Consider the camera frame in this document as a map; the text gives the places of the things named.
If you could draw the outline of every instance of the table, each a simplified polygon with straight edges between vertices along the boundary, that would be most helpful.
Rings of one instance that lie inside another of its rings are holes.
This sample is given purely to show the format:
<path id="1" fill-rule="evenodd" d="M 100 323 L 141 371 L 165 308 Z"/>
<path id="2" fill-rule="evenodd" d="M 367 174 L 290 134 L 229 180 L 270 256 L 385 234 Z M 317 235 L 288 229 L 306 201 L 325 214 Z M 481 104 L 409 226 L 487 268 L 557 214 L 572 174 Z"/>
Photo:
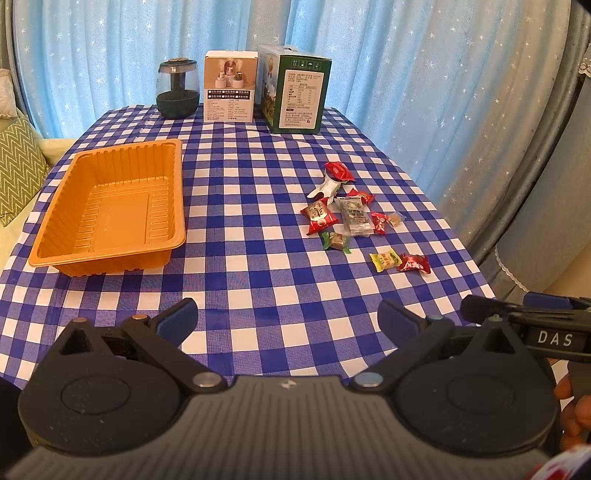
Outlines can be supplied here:
<path id="1" fill-rule="evenodd" d="M 183 141 L 187 227 L 187 242 L 170 263 L 82 278 L 27 264 L 43 214 L 76 152 L 165 138 Z M 323 251 L 317 234 L 306 235 L 300 210 L 329 160 L 344 162 L 355 187 L 375 194 L 373 211 L 396 210 L 407 220 L 395 231 L 387 227 L 385 236 L 353 238 L 349 255 Z M 390 246 L 427 254 L 433 272 L 377 274 L 368 254 Z M 90 127 L 40 192 L 0 275 L 0 374 L 24 386 L 72 318 L 112 326 L 132 313 L 154 315 L 192 297 L 199 323 L 182 349 L 214 371 L 350 377 L 394 349 L 377 324 L 382 299 L 460 323 L 457 310 L 469 293 L 493 295 L 433 204 L 337 110 L 325 110 L 319 135 L 271 135 L 261 118 L 204 124 L 199 109 L 166 121 L 154 107 L 130 106 L 107 112 Z"/>

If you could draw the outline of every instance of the wrapped candy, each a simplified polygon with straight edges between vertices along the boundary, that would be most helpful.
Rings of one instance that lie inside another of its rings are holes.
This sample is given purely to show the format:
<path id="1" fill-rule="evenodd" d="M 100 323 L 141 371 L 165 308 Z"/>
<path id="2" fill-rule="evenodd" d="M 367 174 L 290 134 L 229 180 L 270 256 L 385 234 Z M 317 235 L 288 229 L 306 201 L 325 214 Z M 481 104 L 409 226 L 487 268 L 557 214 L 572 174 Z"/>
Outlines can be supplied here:
<path id="1" fill-rule="evenodd" d="M 336 232 L 322 232 L 320 235 L 322 236 L 323 241 L 322 250 L 336 248 L 346 254 L 351 253 L 351 250 L 349 250 L 349 247 L 347 246 L 347 241 L 349 240 L 348 236 Z"/>
<path id="2" fill-rule="evenodd" d="M 310 228 L 308 235 L 324 230 L 326 227 L 334 225 L 338 222 L 335 215 L 326 206 L 327 198 L 318 200 L 306 208 L 302 209 L 302 213 L 310 220 Z"/>
<path id="3" fill-rule="evenodd" d="M 374 226 L 365 212 L 361 197 L 337 198 L 337 205 L 343 213 L 343 223 L 352 236 L 370 236 Z"/>
<path id="4" fill-rule="evenodd" d="M 339 191 L 341 182 L 331 179 L 326 173 L 324 174 L 324 182 L 322 185 L 312 190 L 308 194 L 308 198 L 316 198 L 319 194 L 322 194 L 320 198 L 326 198 L 328 200 L 327 205 L 330 205 L 335 199 L 336 193 Z"/>
<path id="5" fill-rule="evenodd" d="M 407 270 L 420 270 L 425 273 L 431 273 L 429 266 L 429 259 L 426 255 L 400 255 L 402 263 L 398 266 L 398 270 L 406 272 Z"/>
<path id="6" fill-rule="evenodd" d="M 386 222 L 388 215 L 379 212 L 371 212 L 371 219 L 374 221 L 374 232 L 386 235 Z"/>
<path id="7" fill-rule="evenodd" d="M 591 472 L 591 445 L 576 445 L 551 458 L 529 480 L 583 480 Z"/>
<path id="8" fill-rule="evenodd" d="M 365 205 L 369 205 L 370 202 L 375 198 L 375 195 L 371 195 L 367 192 L 358 192 L 355 189 L 351 189 L 351 191 L 347 194 L 347 197 L 361 197 L 361 201 Z"/>
<path id="9" fill-rule="evenodd" d="M 396 252 L 391 248 L 389 252 L 383 254 L 369 254 L 371 261 L 375 265 L 375 269 L 378 273 L 383 272 L 392 267 L 397 267 L 400 265 L 400 257 L 396 254 Z"/>
<path id="10" fill-rule="evenodd" d="M 386 221 L 390 224 L 392 228 L 394 228 L 405 220 L 406 218 L 404 215 L 400 215 L 399 213 L 394 212 L 388 214 L 388 220 Z"/>
<path id="11" fill-rule="evenodd" d="M 340 161 L 329 161 L 324 164 L 326 171 L 342 182 L 355 181 L 353 174 Z"/>

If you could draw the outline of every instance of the plastic tray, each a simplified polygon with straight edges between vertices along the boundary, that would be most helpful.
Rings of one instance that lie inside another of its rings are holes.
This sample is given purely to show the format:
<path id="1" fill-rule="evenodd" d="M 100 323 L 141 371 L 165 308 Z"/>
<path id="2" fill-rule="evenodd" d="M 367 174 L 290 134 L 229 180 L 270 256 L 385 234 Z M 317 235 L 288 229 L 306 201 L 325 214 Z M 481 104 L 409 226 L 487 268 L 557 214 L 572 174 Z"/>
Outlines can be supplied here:
<path id="1" fill-rule="evenodd" d="M 186 237 L 181 171 L 180 140 L 79 153 L 47 209 L 29 264 L 71 277 L 166 265 Z"/>

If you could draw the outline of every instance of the black lid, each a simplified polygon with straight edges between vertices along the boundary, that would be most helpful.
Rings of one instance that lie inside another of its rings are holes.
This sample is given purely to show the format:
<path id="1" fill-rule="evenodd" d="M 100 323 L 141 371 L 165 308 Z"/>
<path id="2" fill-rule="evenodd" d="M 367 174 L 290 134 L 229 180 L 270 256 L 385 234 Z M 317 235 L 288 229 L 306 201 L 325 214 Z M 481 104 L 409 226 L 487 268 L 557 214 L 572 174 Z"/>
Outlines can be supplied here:
<path id="1" fill-rule="evenodd" d="M 197 61 L 184 57 L 170 59 L 160 64 L 159 73 L 182 73 L 197 69 Z"/>

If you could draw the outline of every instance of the white lid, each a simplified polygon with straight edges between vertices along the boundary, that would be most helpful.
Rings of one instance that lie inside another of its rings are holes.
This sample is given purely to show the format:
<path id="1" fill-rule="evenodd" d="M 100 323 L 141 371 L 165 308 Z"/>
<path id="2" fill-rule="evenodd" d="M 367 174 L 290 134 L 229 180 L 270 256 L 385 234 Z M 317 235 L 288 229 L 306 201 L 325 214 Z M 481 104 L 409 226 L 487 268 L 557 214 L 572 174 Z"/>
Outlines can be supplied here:
<path id="1" fill-rule="evenodd" d="M 206 57 L 231 57 L 233 59 L 257 59 L 257 51 L 247 50 L 210 50 L 205 54 Z"/>

